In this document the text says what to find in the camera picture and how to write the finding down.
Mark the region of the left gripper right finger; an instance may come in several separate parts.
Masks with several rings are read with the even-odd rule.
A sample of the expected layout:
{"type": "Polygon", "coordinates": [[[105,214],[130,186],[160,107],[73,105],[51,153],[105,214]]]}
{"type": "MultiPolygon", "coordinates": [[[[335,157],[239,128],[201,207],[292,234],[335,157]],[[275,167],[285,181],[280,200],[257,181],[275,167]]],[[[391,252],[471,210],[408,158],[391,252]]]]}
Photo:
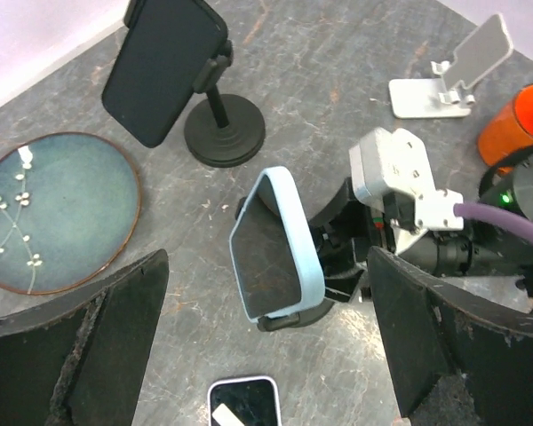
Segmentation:
{"type": "Polygon", "coordinates": [[[533,317],[381,248],[368,273],[394,393],[413,425],[533,425],[533,317]]]}

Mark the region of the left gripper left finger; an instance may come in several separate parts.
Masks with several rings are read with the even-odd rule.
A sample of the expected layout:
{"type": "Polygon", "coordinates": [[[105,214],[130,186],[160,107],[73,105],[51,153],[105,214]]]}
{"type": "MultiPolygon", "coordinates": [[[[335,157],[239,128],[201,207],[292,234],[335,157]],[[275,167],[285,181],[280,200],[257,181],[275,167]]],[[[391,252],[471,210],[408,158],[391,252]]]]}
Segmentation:
{"type": "Polygon", "coordinates": [[[0,425],[130,425],[168,279],[159,249],[0,318],[0,425]]]}

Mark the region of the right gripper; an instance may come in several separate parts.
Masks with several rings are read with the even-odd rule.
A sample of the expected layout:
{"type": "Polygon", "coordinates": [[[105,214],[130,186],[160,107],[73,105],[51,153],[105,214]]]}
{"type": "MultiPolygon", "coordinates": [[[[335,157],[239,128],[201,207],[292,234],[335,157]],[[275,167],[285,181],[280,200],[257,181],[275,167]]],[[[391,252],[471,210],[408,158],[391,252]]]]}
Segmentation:
{"type": "Polygon", "coordinates": [[[370,248],[396,249],[384,214],[362,204],[346,178],[330,202],[309,221],[324,275],[324,297],[334,303],[372,299],[367,256],[370,248]]]}

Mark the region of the light blue phone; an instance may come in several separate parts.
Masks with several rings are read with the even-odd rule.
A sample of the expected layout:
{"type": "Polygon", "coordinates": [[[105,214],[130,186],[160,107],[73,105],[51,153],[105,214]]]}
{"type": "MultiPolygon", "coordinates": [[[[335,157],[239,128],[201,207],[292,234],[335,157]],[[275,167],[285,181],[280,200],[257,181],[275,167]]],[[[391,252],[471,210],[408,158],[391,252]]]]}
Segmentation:
{"type": "Polygon", "coordinates": [[[262,170],[236,215],[229,250],[248,320],[319,306],[325,279],[293,176],[262,170]]]}

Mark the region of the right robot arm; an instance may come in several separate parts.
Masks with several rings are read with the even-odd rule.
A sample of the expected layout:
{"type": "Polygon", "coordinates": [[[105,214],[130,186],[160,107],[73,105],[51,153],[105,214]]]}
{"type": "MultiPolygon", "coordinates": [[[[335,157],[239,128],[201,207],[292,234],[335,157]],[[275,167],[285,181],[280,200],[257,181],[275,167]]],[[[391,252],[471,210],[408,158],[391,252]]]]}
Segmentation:
{"type": "Polygon", "coordinates": [[[334,303],[351,302],[356,293],[371,296],[365,261],[373,246],[435,277],[517,275],[517,288],[533,299],[533,146],[491,165],[478,194],[478,201],[457,208],[462,230],[427,231],[413,222],[412,197],[387,193],[385,210],[379,212],[355,199],[347,178],[311,225],[326,286],[314,318],[334,303]]]}

